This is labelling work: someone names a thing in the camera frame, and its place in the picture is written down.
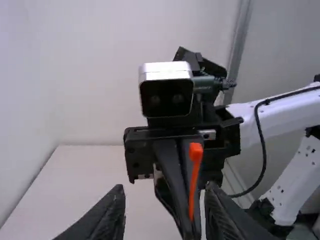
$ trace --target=camera lens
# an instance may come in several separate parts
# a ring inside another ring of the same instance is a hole
[[[182,94],[175,94],[173,97],[172,97],[172,102],[174,104],[181,104],[185,101],[185,98],[184,96],[182,96]]]
[[[160,97],[158,95],[153,95],[150,97],[150,105],[153,107],[159,106],[160,105]]]

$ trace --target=black cable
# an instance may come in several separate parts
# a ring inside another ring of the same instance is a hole
[[[314,86],[314,87],[309,87],[309,88],[305,88],[302,90],[298,90],[298,91],[293,91],[293,92],[289,92],[283,95],[279,95],[279,96],[275,96],[272,98],[267,98],[261,102],[259,102],[255,107],[254,107],[254,118],[255,118],[255,122],[256,122],[256,126],[258,129],[258,133],[259,133],[259,137],[260,137],[260,142],[261,142],[261,148],[262,148],[262,158],[263,158],[263,162],[262,162],[262,169],[261,169],[261,173],[258,177],[258,179],[255,181],[255,183],[249,187],[247,190],[237,193],[237,194],[232,194],[229,195],[229,197],[231,198],[239,198],[242,197],[250,192],[252,192],[262,181],[262,179],[264,178],[265,172],[266,172],[266,168],[267,168],[267,150],[266,150],[266,142],[265,142],[265,138],[261,129],[261,123],[260,123],[260,119],[259,119],[259,115],[258,115],[258,108],[261,107],[262,105],[269,105],[271,102],[280,100],[280,99],[284,99],[284,98],[288,98],[288,97],[292,97],[298,94],[303,94],[303,93],[307,93],[313,90],[319,90],[320,86]]]

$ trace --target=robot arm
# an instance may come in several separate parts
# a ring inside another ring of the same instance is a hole
[[[182,238],[198,240],[197,194],[194,206],[188,204],[194,167],[190,144],[203,147],[195,192],[207,182],[220,187],[226,158],[259,142],[265,150],[264,139],[320,123],[320,83],[249,103],[213,106],[219,91],[235,86],[226,80],[226,70],[183,47],[174,61],[140,68],[141,108],[148,126],[125,130],[125,161],[129,181],[154,178],[155,195]],[[186,214],[190,208],[194,219]]]
[[[285,93],[285,95],[301,90],[314,89],[304,93],[288,96],[258,109],[261,130],[265,139],[305,129],[320,124],[320,82],[313,82],[301,89]],[[247,103],[231,104],[227,110],[234,117],[242,117],[240,124],[241,149],[260,143],[260,136],[255,118],[255,107],[265,99]]]

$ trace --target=orange plastic piece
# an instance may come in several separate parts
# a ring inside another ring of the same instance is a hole
[[[198,180],[198,175],[199,175],[199,170],[200,170],[203,155],[204,155],[204,149],[200,143],[198,142],[190,143],[189,157],[193,162],[192,176],[191,176],[191,182],[190,182],[190,192],[189,192],[189,218],[191,221],[194,220],[195,192],[196,192],[197,180]]]

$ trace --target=table surface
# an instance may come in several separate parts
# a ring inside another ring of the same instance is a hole
[[[222,188],[233,193],[225,179]],[[123,146],[61,145],[0,229],[0,240],[52,240],[115,184],[126,193],[125,240],[181,239],[153,181],[129,183]]]

